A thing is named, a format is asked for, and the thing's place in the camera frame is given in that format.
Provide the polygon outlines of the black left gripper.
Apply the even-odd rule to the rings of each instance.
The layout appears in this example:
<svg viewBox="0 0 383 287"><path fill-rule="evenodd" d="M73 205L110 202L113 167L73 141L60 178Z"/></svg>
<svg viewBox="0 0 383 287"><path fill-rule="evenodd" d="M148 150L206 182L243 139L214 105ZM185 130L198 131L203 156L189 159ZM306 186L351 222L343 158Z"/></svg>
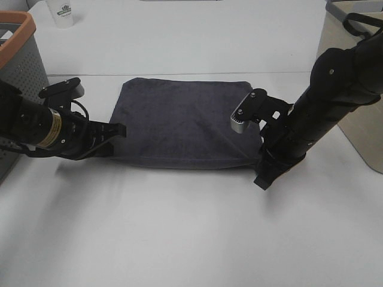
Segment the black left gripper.
<svg viewBox="0 0 383 287"><path fill-rule="evenodd" d="M58 157L76 158L104 158L114 155L114 146L105 142L96 147L101 141L108 141L114 137L127 135L126 126L120 123L102 123L90 121L77 112L60 112L63 126L59 140L65 143L59 145Z"/></svg>

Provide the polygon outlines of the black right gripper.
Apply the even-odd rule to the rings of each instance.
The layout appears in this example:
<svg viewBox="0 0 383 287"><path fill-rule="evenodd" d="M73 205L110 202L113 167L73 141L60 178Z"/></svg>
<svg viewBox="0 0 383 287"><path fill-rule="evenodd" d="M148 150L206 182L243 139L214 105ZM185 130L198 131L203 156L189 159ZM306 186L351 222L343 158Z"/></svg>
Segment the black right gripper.
<svg viewBox="0 0 383 287"><path fill-rule="evenodd" d="M256 166L254 183L263 190L267 190L275 179L295 165L295 158L286 151L278 150L278 145L286 148L283 143L288 135L288 115L294 105L274 97L264 97L259 107L259 119L266 125L260 135L263 144L260 148L262 159Z"/></svg>

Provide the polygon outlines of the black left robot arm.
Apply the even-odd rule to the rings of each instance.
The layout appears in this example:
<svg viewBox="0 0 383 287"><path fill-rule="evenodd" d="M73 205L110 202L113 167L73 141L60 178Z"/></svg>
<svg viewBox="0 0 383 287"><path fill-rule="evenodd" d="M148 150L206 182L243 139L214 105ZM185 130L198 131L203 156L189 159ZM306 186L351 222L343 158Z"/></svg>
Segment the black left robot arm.
<svg viewBox="0 0 383 287"><path fill-rule="evenodd" d="M78 102L83 95L78 77L44 87L38 94L42 103L23 97L18 88L2 81L1 137L14 145L1 149L32 158L75 161L113 156L111 140L126 137L126 126L90 120Z"/></svg>

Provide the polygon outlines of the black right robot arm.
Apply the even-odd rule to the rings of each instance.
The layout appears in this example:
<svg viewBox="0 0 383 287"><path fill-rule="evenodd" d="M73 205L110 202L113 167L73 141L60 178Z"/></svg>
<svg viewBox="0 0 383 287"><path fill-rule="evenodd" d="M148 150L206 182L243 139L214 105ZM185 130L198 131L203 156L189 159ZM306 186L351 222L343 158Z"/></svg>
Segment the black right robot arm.
<svg viewBox="0 0 383 287"><path fill-rule="evenodd" d="M360 106L373 105L382 94L382 35L350 49L330 48L315 62L309 87L293 109L261 131L264 142L254 182L263 190L292 167L332 127Z"/></svg>

